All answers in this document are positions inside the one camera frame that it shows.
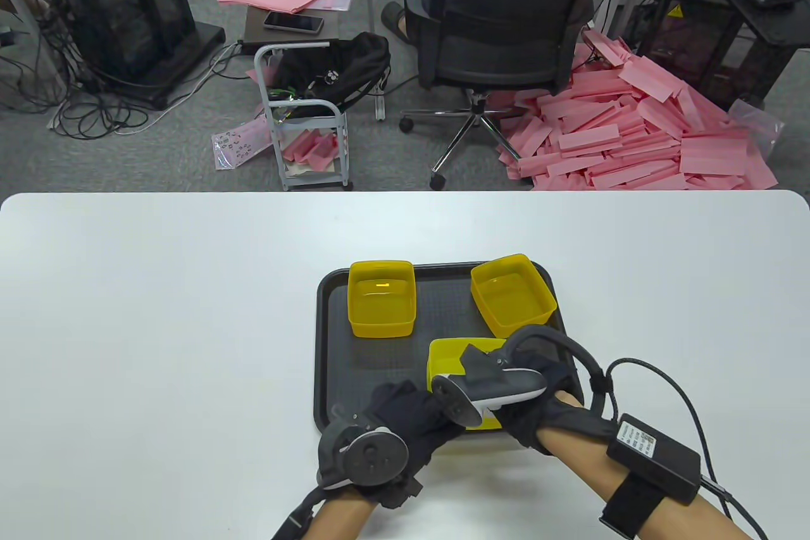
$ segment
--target yellow plastic container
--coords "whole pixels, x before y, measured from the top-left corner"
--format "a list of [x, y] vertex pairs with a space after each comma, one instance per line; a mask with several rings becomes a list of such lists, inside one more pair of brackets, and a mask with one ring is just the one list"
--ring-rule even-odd
[[408, 261], [357, 261], [349, 268], [348, 312], [357, 337], [405, 337], [416, 322], [416, 275]]
[[[504, 340], [497, 337], [443, 337], [431, 341], [428, 350], [428, 390], [431, 390], [430, 383], [434, 375], [464, 375], [461, 355], [469, 345], [483, 352], [492, 352], [503, 346]], [[469, 430], [497, 430], [500, 427], [501, 423], [497, 419], [487, 415], [481, 426]]]
[[506, 339], [526, 325], [544, 325], [556, 310], [549, 286], [524, 254], [488, 261], [470, 275], [472, 299], [495, 337]]

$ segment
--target chair caster wheel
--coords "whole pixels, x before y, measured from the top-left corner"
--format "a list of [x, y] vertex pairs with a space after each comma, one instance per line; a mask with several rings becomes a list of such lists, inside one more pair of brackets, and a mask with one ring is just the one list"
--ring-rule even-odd
[[430, 176], [430, 189], [439, 192], [440, 190], [445, 189], [445, 184], [447, 183], [447, 179], [445, 176], [439, 175], [439, 173], [433, 173]]

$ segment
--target pink sheet stack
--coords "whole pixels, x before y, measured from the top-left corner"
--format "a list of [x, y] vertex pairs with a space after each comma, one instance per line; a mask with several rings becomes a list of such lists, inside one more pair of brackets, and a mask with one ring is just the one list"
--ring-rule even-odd
[[304, 131], [284, 148], [282, 155], [288, 163], [306, 164], [322, 173], [338, 157], [338, 138], [332, 131]]
[[[743, 127], [691, 86], [621, 40], [586, 31], [571, 84], [546, 91], [498, 92], [497, 108], [526, 109], [501, 120], [515, 161], [501, 149], [509, 178], [534, 190], [739, 190], [777, 184]], [[586, 63], [591, 49], [601, 60]]]

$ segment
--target smartphone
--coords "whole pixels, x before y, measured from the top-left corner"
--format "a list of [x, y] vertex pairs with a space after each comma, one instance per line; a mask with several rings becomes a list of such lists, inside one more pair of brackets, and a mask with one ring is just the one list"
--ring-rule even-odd
[[267, 13], [264, 20], [268, 30], [293, 31], [297, 34], [315, 35], [323, 27], [323, 18], [320, 16], [291, 15], [289, 13]]

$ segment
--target black backpack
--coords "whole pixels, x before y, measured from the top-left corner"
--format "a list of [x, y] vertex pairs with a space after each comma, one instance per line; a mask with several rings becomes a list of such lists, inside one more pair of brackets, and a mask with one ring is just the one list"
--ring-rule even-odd
[[[296, 97], [326, 99], [344, 112], [381, 80], [385, 87], [390, 65], [388, 40], [364, 31], [353, 40], [284, 51], [273, 88], [295, 91]], [[289, 118], [329, 114], [325, 107], [298, 107]]]

